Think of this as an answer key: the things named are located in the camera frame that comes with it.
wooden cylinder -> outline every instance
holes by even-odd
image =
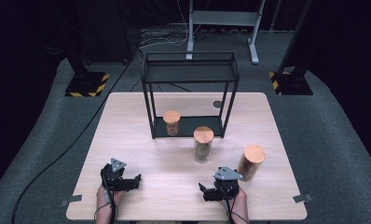
[[[238,173],[243,175],[242,181],[253,179],[265,157],[265,150],[259,145],[249,145],[243,150],[237,169]]]
[[[166,132],[170,136],[175,136],[180,132],[180,113],[177,110],[168,110],[163,115],[163,120],[166,123]]]
[[[214,133],[209,127],[200,126],[194,131],[195,160],[197,162],[204,163],[209,160],[213,138]]]

gray carpet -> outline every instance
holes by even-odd
[[[371,159],[333,94],[311,73],[306,74],[314,93],[311,96],[278,96],[273,90],[268,72],[279,68],[292,35],[260,32],[256,40],[259,65],[252,65],[248,35],[242,33],[197,40],[194,50],[236,50],[239,91],[267,95],[300,191],[313,197],[306,203],[308,217],[298,223],[371,223]],[[186,50],[186,44],[141,49],[146,50]],[[110,90],[132,89],[141,75],[140,61],[141,52],[137,51],[129,66],[88,66],[90,71],[110,74],[103,94],[90,98],[64,96],[73,70],[66,60],[62,61],[43,113],[0,181],[0,224],[10,223],[22,191],[50,164],[21,198],[15,223],[76,223],[66,218],[66,207],[60,202],[73,193],[102,113],[100,105]],[[183,91],[159,86],[163,91]],[[198,85],[182,86],[191,91],[218,90],[214,85],[208,90]],[[133,91],[141,90],[139,82]]]

wooden table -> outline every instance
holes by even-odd
[[[158,92],[157,114],[176,109],[182,116],[216,115],[213,102],[221,97],[220,92]],[[118,219],[227,220],[221,204],[204,202],[198,183],[213,188],[213,173],[224,165],[236,169],[249,144],[267,153],[254,179],[240,181],[249,219],[304,219],[307,211],[293,200],[300,192],[265,94],[237,93],[225,137],[214,138],[210,160],[201,164],[194,161],[193,138],[151,138],[141,92],[111,93],[76,184],[74,195],[81,194],[82,201],[70,203],[66,215],[93,219],[100,171],[116,158],[128,164],[124,178],[142,174],[140,187],[121,199]]]

human hand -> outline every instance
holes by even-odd
[[[228,210],[232,212],[232,216],[235,224],[246,224],[249,223],[249,212],[247,209],[247,194],[239,187],[239,193],[229,202]],[[225,208],[227,208],[226,202],[220,202]]]
[[[115,191],[114,192],[114,202],[118,205],[119,200],[125,191]],[[111,204],[104,198],[104,187],[101,185],[96,192],[96,224],[109,224],[112,215]]]

yellow and black hazard tape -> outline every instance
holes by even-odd
[[[288,72],[284,72],[282,74],[283,75],[290,75],[290,73],[288,73]],[[274,73],[274,72],[269,72],[269,77],[270,77],[270,81],[272,81],[273,90],[276,92],[276,94],[282,95],[281,87],[280,87],[279,82],[277,80],[277,74]]]
[[[67,92],[65,96],[74,96],[74,97],[95,97],[95,96],[100,96],[105,85],[106,81],[109,78],[109,74],[105,74],[102,77],[102,81],[99,84],[99,87],[96,89],[96,91],[88,91],[88,92],[82,92],[82,91],[71,91]]]

